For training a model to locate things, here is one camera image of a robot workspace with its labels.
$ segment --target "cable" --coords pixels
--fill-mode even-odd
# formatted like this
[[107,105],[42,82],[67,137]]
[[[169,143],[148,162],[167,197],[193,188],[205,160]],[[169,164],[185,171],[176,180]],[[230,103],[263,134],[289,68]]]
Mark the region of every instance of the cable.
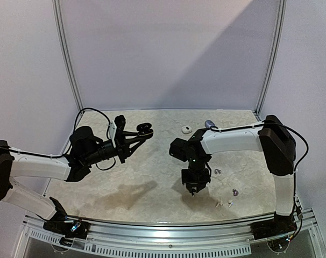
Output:
[[110,125],[110,119],[109,119],[109,117],[108,117],[106,114],[104,114],[103,112],[101,112],[100,110],[95,109],[95,108],[93,108],[93,107],[84,107],[83,109],[81,109],[81,110],[78,112],[78,114],[77,114],[77,116],[76,116],[76,119],[75,119],[74,126],[73,126],[73,131],[76,131],[77,121],[78,121],[79,115],[80,115],[83,111],[85,111],[85,110],[93,110],[93,111],[95,111],[95,112],[97,112],[97,113],[100,113],[101,115],[103,115],[103,116],[107,119],[107,121],[108,121],[108,128],[107,128],[106,136],[107,136],[107,139],[110,140],[110,138],[109,138],[109,136],[108,136],[109,125]]
[[301,219],[301,224],[299,225],[298,231],[296,233],[293,233],[293,235],[289,238],[289,242],[291,242],[293,239],[296,238],[296,236],[302,230],[302,226],[303,226],[303,219]]
[[61,157],[63,157],[62,155],[58,155],[58,156],[50,156],[50,155],[45,155],[45,154],[38,154],[38,153],[34,153],[34,152],[23,152],[22,150],[14,150],[14,149],[10,149],[10,146],[7,147],[2,147],[0,146],[0,149],[9,151],[9,152],[13,152],[13,153],[21,153],[21,154],[26,154],[26,155],[31,155],[31,156],[36,156],[36,157],[47,157],[49,159],[59,159]]
[[299,163],[306,157],[306,155],[308,154],[309,152],[309,144],[308,142],[306,141],[306,139],[297,131],[293,130],[292,128],[286,126],[286,125],[281,125],[281,124],[277,124],[277,123],[266,123],[267,121],[269,120],[264,120],[264,125],[276,125],[276,126],[280,126],[280,127],[283,127],[285,129],[288,129],[289,131],[293,132],[294,134],[296,134],[304,143],[305,143],[305,146],[306,146],[306,151],[305,153],[300,157],[300,159],[297,161],[296,165],[294,166],[294,171],[296,171],[297,169],[297,166],[299,165]]
[[[80,115],[84,110],[93,110],[93,111],[95,111],[95,112],[100,113],[101,115],[103,115],[103,116],[107,119],[107,121],[108,121],[108,128],[107,128],[106,136],[107,136],[108,140],[110,140],[110,138],[109,138],[109,136],[108,136],[108,133],[109,133],[109,125],[110,125],[110,119],[107,117],[106,114],[102,113],[100,110],[97,110],[97,109],[95,109],[95,108],[93,108],[93,107],[85,107],[85,108],[81,109],[81,110],[78,112],[78,114],[77,114],[77,116],[76,116],[76,119],[75,119],[74,126],[73,126],[73,132],[76,131],[78,117],[79,117],[79,115]],[[0,146],[0,149],[6,150],[6,151],[9,151],[9,152],[13,152],[13,153],[21,153],[21,154],[26,154],[26,155],[36,156],[36,157],[47,157],[47,158],[49,158],[49,159],[59,159],[59,158],[61,158],[61,157],[64,157],[64,155],[66,155],[66,154],[70,151],[70,149],[71,149],[71,144],[70,144],[70,146],[68,147],[67,151],[65,151],[65,152],[64,152],[63,154],[61,154],[61,155],[56,155],[56,156],[45,155],[45,154],[38,154],[38,153],[33,153],[33,152],[23,152],[22,150],[14,150],[14,149],[11,149],[10,146],[7,146],[7,147],[2,147],[2,146]]]
[[96,163],[96,167],[99,169],[99,170],[101,170],[101,171],[107,171],[107,170],[109,170],[109,169],[111,169],[111,168],[113,168],[114,166],[115,166],[115,164],[116,164],[116,160],[115,160],[115,157],[113,157],[113,159],[114,159],[114,163],[113,163],[113,165],[111,165],[109,168],[99,168],[98,167],[98,164]]

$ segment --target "white backdrop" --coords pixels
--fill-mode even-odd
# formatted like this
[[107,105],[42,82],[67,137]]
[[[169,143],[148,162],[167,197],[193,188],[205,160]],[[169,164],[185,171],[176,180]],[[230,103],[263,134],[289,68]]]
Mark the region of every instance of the white backdrop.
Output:
[[278,0],[64,0],[85,106],[254,109]]
[[[0,140],[39,153],[60,153],[77,113],[52,1],[0,1]],[[42,192],[46,179],[21,182]],[[25,211],[0,202],[0,257],[17,246]]]
[[[287,1],[261,118],[271,113],[309,142],[297,193],[304,208],[313,208],[326,244],[326,0]],[[297,149],[299,157],[305,150],[300,140]]]

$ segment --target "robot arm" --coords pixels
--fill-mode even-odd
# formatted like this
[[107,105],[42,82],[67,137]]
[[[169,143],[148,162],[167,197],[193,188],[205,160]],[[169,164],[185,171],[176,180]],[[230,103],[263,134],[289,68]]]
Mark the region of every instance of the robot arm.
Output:
[[46,198],[15,180],[17,176],[48,177],[77,182],[90,173],[92,164],[118,156],[121,163],[153,136],[151,124],[140,124],[137,132],[126,132],[125,118],[111,122],[110,140],[93,135],[90,127],[82,126],[70,136],[70,154],[60,157],[26,154],[0,141],[0,201],[17,205],[45,220],[44,229],[65,234],[66,237],[86,238],[88,223],[66,223],[66,212],[54,198]]
[[182,170],[182,183],[194,195],[211,182],[207,162],[212,154],[244,150],[264,152],[267,167],[274,177],[276,195],[275,225],[264,235],[285,233],[293,228],[295,140],[279,125],[282,123],[277,117],[267,116],[264,122],[248,126],[199,129],[188,141],[176,138],[169,153],[183,162],[188,161],[188,169]]

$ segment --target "beige table surface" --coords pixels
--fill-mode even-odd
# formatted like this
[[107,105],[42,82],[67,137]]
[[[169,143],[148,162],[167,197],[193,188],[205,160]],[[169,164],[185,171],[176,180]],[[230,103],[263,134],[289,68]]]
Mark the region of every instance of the beige table surface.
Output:
[[[46,196],[59,200],[67,213],[93,219],[141,223],[200,223],[231,220],[274,211],[275,192],[263,153],[254,151],[224,152],[212,156],[211,183],[192,197],[181,183],[184,163],[168,154],[176,138],[189,139],[181,127],[189,125],[195,132],[212,120],[218,127],[256,122],[251,111],[241,110],[133,110],[107,111],[111,120],[123,114],[127,131],[136,131],[140,123],[150,122],[153,138],[109,171],[95,166],[81,182],[51,180]],[[94,134],[106,139],[107,121],[96,112],[86,112],[79,126],[90,126]],[[112,160],[99,163],[106,168]],[[222,171],[214,174],[214,169]],[[234,197],[232,189],[239,195]],[[219,200],[222,207],[216,207]],[[233,200],[233,206],[227,205]]]

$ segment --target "metal frame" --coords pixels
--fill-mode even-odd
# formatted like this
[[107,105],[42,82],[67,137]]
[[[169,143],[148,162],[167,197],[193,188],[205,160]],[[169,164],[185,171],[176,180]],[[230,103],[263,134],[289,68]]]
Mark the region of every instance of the metal frame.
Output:
[[79,110],[81,110],[83,108],[83,103],[82,103],[81,95],[79,93],[77,81],[76,81],[76,78],[75,78],[75,75],[73,72],[70,54],[69,54],[68,47],[67,47],[65,30],[64,30],[64,26],[63,26],[63,22],[62,22],[60,0],[52,0],[52,2],[53,2],[55,22],[56,22],[56,29],[58,31],[58,37],[59,37],[59,41],[60,41],[62,57],[64,59],[65,67],[66,67],[66,73],[67,73],[68,79],[70,81],[72,94],[73,94],[73,97],[75,98],[77,108]]
[[[56,22],[56,28],[58,31],[58,36],[59,36],[59,41],[60,41],[60,46],[61,46],[61,51],[63,55],[63,59],[65,62],[66,66],[66,72],[69,78],[71,90],[73,93],[73,96],[76,101],[76,105],[79,110],[83,108],[83,103],[82,103],[82,98],[77,86],[76,78],[74,75],[73,67],[72,67],[72,62],[67,46],[67,40],[66,40],[66,35],[65,35],[65,30],[63,26],[63,20],[62,20],[62,12],[61,12],[61,4],[60,0],[52,0],[53,2],[53,10],[54,10],[54,15],[55,15],[55,22]],[[253,110],[254,115],[256,117],[260,117],[260,113],[263,108],[263,104],[267,95],[268,91],[268,86],[270,84],[272,74],[273,74],[273,69],[274,69],[274,64],[275,60],[277,58],[277,53],[278,53],[278,48],[279,48],[279,42],[281,38],[281,31],[282,31],[282,25],[284,22],[284,15],[285,15],[285,8],[286,8],[286,0],[280,0],[279,3],[279,11],[277,13],[277,18],[276,18],[276,23],[275,23],[275,29],[274,29],[274,37],[271,45],[271,54],[270,54],[270,60],[268,62],[268,67],[265,73],[265,78],[262,86],[261,93],[259,95],[258,102],[256,104],[255,109]]]
[[284,23],[285,8],[286,8],[286,0],[280,0],[279,12],[277,15],[277,22],[275,24],[274,37],[273,37],[273,42],[272,42],[272,47],[271,47],[271,56],[270,56],[270,60],[268,63],[262,91],[260,93],[256,108],[254,111],[258,116],[260,116],[262,108],[264,106],[265,98],[266,98],[267,91],[268,91],[268,86],[270,84],[272,74],[273,74],[274,64],[277,59],[279,42],[280,42],[280,38],[281,38],[281,31],[282,31],[282,26]]
[[[303,211],[303,215],[302,230],[310,230],[313,233],[317,231],[318,226],[312,209]],[[201,223],[197,226],[126,225],[86,219],[91,223],[88,238],[74,239],[70,249],[106,257],[238,257],[251,254],[250,244],[266,241],[266,239],[254,240],[250,231],[251,223],[272,218],[273,214],[267,214],[221,223]],[[29,238],[64,247],[59,244],[62,235],[43,230],[44,222],[35,215],[27,215],[23,223],[24,229],[16,250],[16,258],[23,257]],[[313,235],[316,257],[326,257],[320,250],[322,238],[318,237],[318,233]]]

